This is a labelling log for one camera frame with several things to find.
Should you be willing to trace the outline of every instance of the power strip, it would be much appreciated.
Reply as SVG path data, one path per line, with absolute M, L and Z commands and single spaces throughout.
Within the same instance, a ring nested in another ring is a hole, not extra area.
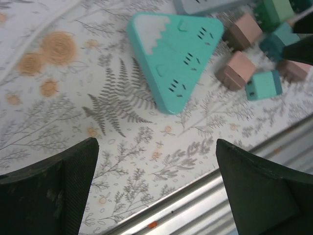
M 140 12 L 126 31 L 159 110 L 180 113 L 223 35 L 222 23 Z
M 204 16 L 211 12 L 225 11 L 253 0 L 174 0 L 179 15 Z

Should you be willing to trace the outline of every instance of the table surface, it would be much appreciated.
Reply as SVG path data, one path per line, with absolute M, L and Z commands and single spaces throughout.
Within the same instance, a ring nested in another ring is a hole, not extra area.
M 1 38 L 1 55 L 7 56 L 2 67 L 18 49 L 10 46 L 12 39 L 25 40 L 30 18 L 36 27 L 69 2 L 1 1 L 0 33 L 11 31 Z M 228 27 L 250 10 L 245 6 L 213 17 Z M 231 53 L 220 42 L 183 112 L 161 114 L 125 33 L 137 11 L 175 12 L 170 0 L 86 0 L 43 32 L 6 82 L 0 82 L 0 174 L 88 137 L 98 139 L 99 159 L 82 235 L 110 228 L 216 169 L 218 138 L 249 149 L 313 112 L 311 75 L 302 84 L 284 83 L 281 96 L 257 102 L 248 102 L 244 90 L 231 93 L 221 87 L 214 72 Z M 22 30 L 13 30 L 17 20 Z M 257 44 L 245 54 L 261 70 L 274 68 Z M 125 109 L 104 103 L 107 92 L 115 92 Z

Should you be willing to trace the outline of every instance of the teal power strip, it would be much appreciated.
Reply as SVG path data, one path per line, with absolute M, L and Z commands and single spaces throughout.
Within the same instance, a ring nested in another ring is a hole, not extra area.
M 159 110 L 180 113 L 224 27 L 214 18 L 140 12 L 126 28 Z

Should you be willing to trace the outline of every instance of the triangular power strip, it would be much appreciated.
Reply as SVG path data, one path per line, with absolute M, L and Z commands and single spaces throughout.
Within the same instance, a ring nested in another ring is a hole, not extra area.
M 126 31 L 159 110 L 180 113 L 222 37 L 222 23 L 140 12 Z

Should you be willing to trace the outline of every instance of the floral tablecloth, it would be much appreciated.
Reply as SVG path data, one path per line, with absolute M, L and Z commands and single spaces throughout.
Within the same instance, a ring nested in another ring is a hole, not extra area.
M 0 1 L 3 28 L 14 21 L 6 18 L 13 7 L 25 4 L 11 2 L 6 8 Z M 213 16 L 228 27 L 250 10 Z M 183 112 L 161 114 L 125 33 L 137 11 L 175 12 L 170 0 L 86 0 L 40 35 L 0 82 L 0 174 L 98 139 L 82 235 L 110 228 L 216 169 L 217 138 L 249 149 L 313 111 L 311 75 L 303 84 L 284 83 L 283 95 L 269 100 L 228 92 L 214 76 L 231 55 L 220 42 Z M 245 54 L 259 69 L 273 68 L 257 44 Z

